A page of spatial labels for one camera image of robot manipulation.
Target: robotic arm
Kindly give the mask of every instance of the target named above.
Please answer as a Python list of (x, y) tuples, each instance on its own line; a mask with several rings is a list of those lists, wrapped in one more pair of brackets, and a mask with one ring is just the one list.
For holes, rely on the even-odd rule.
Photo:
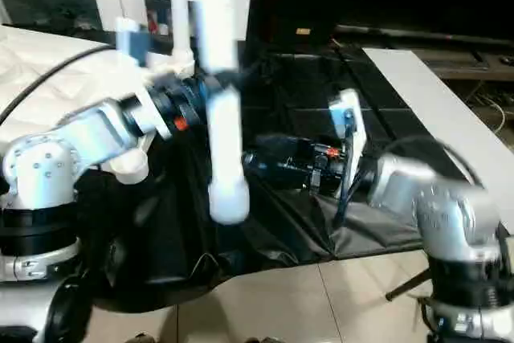
[(496, 236), (500, 217), (483, 188), (386, 154), (369, 204), (412, 214), (418, 224), (434, 288), (424, 304), (433, 341), (514, 341), (508, 256)]

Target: tile floor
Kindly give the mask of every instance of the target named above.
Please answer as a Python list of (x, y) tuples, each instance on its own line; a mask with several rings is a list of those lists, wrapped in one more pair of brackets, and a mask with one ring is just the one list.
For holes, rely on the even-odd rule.
[[(514, 240), (509, 247), (514, 265)], [(96, 309), (86, 342), (123, 343), (145, 332), (164, 343), (421, 343), (426, 328), (415, 300), (389, 303), (384, 293), (426, 266), (415, 251), (241, 276), (178, 307), (138, 315)], [(430, 283), (412, 291), (430, 292)]]

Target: black tablecloth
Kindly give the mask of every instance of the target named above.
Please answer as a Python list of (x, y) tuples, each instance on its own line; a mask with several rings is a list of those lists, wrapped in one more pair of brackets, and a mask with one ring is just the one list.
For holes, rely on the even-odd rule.
[[(268, 52), (243, 88), (244, 145), (263, 133), (335, 137), (327, 101), (345, 88), (360, 93), (372, 148), (427, 134), (363, 51)], [(402, 152), (461, 178), (437, 145), (409, 145)], [(334, 221), (334, 198), (274, 190), (252, 174), (247, 175), (247, 221), (232, 227), (214, 223), (204, 127), (167, 143), (156, 139), (149, 162), (150, 176), (138, 186), (122, 186), (101, 172), (88, 173), (79, 183), (86, 257), (92, 267), (107, 272), (108, 291), (101, 297), (110, 298), (111, 306), (141, 311), (197, 296), (250, 272), (420, 247), (411, 216), (399, 218), (355, 202), (341, 225)]]

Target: white pipe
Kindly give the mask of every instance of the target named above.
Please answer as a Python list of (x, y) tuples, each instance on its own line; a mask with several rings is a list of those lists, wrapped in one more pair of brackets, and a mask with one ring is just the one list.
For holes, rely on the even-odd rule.
[[(202, 66), (211, 74), (237, 70), (234, 12), (230, 0), (201, 0), (199, 32)], [(249, 211), (248, 185), (241, 166), (239, 92), (228, 87), (207, 105), (212, 181), (210, 216), (218, 223), (242, 222)]]
[(178, 63), (191, 63), (194, 58), (190, 47), (190, 21), (187, 0), (171, 0), (171, 18), (173, 24), (173, 51), (171, 55), (174, 61)]

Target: black cable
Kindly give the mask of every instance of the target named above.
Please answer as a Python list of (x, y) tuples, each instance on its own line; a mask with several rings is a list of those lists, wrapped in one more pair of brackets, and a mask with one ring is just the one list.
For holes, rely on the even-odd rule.
[(471, 165), (459, 154), (455, 149), (453, 149), (451, 146), (449, 146), (447, 143), (442, 142), (436, 138), (433, 138), (431, 136), (427, 135), (416, 135), (416, 136), (408, 136), (400, 138), (399, 140), (396, 140), (394, 142), (391, 142), (388, 144), (379, 154), (377, 159), (379, 159), (381, 156), (383, 156), (385, 153), (389, 153), (391, 150), (397, 148), (398, 146), (403, 146), (406, 144), (410, 144), (413, 142), (426, 142), (429, 144), (435, 144), (443, 148), (443, 150), (446, 150), (451, 156), (453, 156), (459, 164), (467, 171), (469, 176), (471, 177), (471, 183), (473, 185), (482, 186), (482, 181), (480, 180), (479, 176), (476, 174), (476, 172), (473, 170)]
[(345, 57), (342, 55), (341, 50), (339, 48), (334, 48), (334, 51), (339, 58), (340, 62), (343, 64), (343, 67), (348, 72), (350, 77), (352, 78), (353, 83), (357, 86), (359, 91), (361, 92), (362, 96), (368, 102), (368, 105), (371, 107), (371, 110), (373, 111), (375, 117), (378, 119), (378, 122), (380, 122), (380, 125), (384, 129), (385, 134), (390, 140), (396, 140), (396, 134), (394, 133), (393, 129), (387, 122), (386, 118), (384, 117), (384, 114), (380, 111), (377, 104), (374, 103), (373, 98), (368, 93), (368, 91), (362, 86), (361, 81), (353, 71), (353, 69), (348, 65), (348, 62), (346, 61)]
[[(381, 150), (381, 152), (379, 152), (377, 154), (377, 156), (375, 157), (375, 160), (379, 160), (380, 157), (382, 157), (384, 154), (390, 152), (391, 150), (397, 148), (398, 146), (403, 146), (403, 145), (413, 143), (413, 142), (426, 142), (426, 143), (431, 143), (431, 144), (440, 146), (442, 149), (446, 150), (449, 154), (451, 154), (455, 158), (455, 160), (457, 160), (461, 164), (461, 166), (467, 171), (467, 173), (471, 177), (471, 180), (472, 180), (471, 183), (473, 185), (483, 187), (482, 181), (480, 180), (480, 178), (478, 177), (476, 172), (473, 170), (473, 168), (471, 168), (469, 163), (466, 160), (464, 160), (464, 158), (459, 153), (457, 153), (456, 150), (454, 150), (448, 144), (446, 144), (436, 138), (427, 136), (427, 135), (408, 136), (408, 137), (403, 137), (403, 138), (400, 138), (399, 140), (393, 141), (390, 144), (388, 144), (385, 148), (383, 148)], [(368, 165), (362, 165), (361, 168), (357, 171), (357, 174), (356, 174), (355, 178), (353, 179), (353, 184), (349, 189), (349, 192), (346, 196), (345, 201), (343, 203), (340, 202), (340, 206), (341, 206), (342, 210), (346, 211), (346, 208), (348, 207), (348, 204), (352, 200), (353, 195), (355, 194), (355, 192), (357, 192), (359, 190), (362, 182), (365, 180), (365, 177), (369, 173), (373, 172), (374, 165), (375, 165), (375, 162), (370, 162)]]
[(7, 117), (42, 83), (44, 83), (48, 78), (56, 74), (57, 72), (63, 70), (67, 65), (76, 62), (79, 59), (85, 58), (86, 56), (95, 54), (97, 52), (106, 51), (106, 50), (115, 50), (114, 46), (103, 45), (98, 47), (90, 48), (89, 50), (82, 51), (77, 55), (72, 56), (71, 58), (66, 59), (65, 61), (59, 63), (54, 66), (44, 74), (42, 74), (38, 79), (32, 82), (27, 88), (25, 88), (22, 92), (20, 92), (16, 98), (14, 98), (6, 108), (0, 114), (0, 125), (2, 125)]
[(341, 178), (341, 194), (339, 196), (339, 202), (337, 203), (336, 218), (344, 221), (346, 212), (348, 195), (351, 189), (352, 182), (350, 181), (350, 175), (352, 173), (350, 166), (353, 160), (353, 126), (350, 125), (346, 129), (345, 133), (345, 164), (343, 165), (343, 177)]

